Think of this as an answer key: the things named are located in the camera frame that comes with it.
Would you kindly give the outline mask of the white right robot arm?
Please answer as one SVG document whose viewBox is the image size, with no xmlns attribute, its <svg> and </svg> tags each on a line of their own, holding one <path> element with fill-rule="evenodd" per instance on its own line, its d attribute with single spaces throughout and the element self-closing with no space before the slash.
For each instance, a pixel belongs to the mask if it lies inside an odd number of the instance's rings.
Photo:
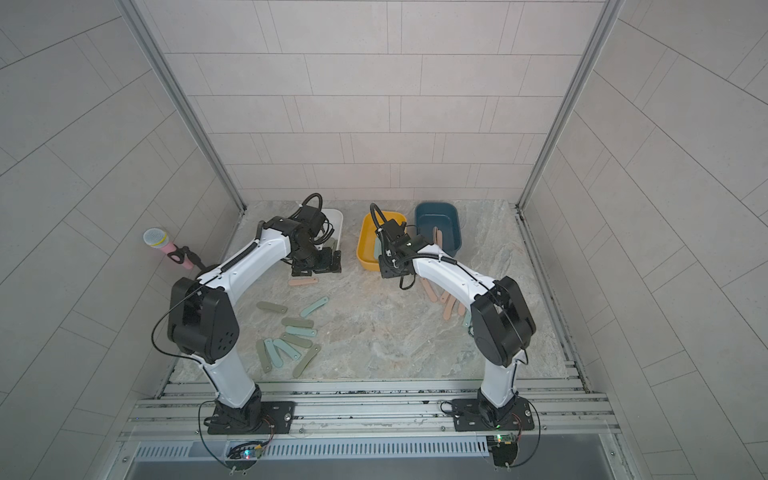
<svg viewBox="0 0 768 480">
<path fill-rule="evenodd" d="M 482 275 L 422 236 L 409 236 L 404 223 L 385 218 L 376 205 L 372 206 L 371 216 L 380 242 L 382 277 L 429 280 L 471 314 L 472 336 L 485 358 L 478 415 L 488 427 L 502 428 L 514 418 L 517 365 L 528 362 L 526 349 L 536 333 L 519 285 L 508 276 L 495 280 Z"/>
</svg>

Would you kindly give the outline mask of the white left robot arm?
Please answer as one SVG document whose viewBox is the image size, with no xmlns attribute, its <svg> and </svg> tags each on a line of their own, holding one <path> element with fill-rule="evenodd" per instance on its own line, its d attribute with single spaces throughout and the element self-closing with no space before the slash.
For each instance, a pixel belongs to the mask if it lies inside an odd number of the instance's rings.
<svg viewBox="0 0 768 480">
<path fill-rule="evenodd" d="M 290 265 L 294 277 L 341 271 L 340 252 L 325 244 L 334 225 L 322 208 L 322 195 L 310 194 L 290 216 L 260 222 L 254 240 L 229 260 L 172 287 L 167 338 L 202 367 L 216 390 L 209 419 L 214 434 L 250 432 L 266 423 L 261 390 L 236 351 L 240 296 L 278 262 Z"/>
</svg>

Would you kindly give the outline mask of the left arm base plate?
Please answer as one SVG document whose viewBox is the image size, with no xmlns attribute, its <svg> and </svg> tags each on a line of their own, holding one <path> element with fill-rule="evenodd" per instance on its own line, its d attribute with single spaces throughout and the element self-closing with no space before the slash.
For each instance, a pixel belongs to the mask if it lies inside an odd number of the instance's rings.
<svg viewBox="0 0 768 480">
<path fill-rule="evenodd" d="M 216 401 L 203 425 L 209 435 L 288 434 L 295 409 L 296 403 L 289 401 L 251 403 L 242 409 Z"/>
</svg>

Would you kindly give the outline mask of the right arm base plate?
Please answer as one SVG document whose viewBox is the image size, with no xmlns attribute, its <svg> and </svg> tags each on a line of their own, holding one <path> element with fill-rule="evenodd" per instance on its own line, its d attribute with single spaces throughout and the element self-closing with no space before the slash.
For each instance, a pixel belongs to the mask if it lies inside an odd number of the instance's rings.
<svg viewBox="0 0 768 480">
<path fill-rule="evenodd" d="M 484 397 L 454 399 L 442 402 L 440 410 L 453 420 L 458 432 L 526 432 L 536 428 L 530 402 L 522 397 L 513 398 L 503 407 L 495 407 Z"/>
</svg>

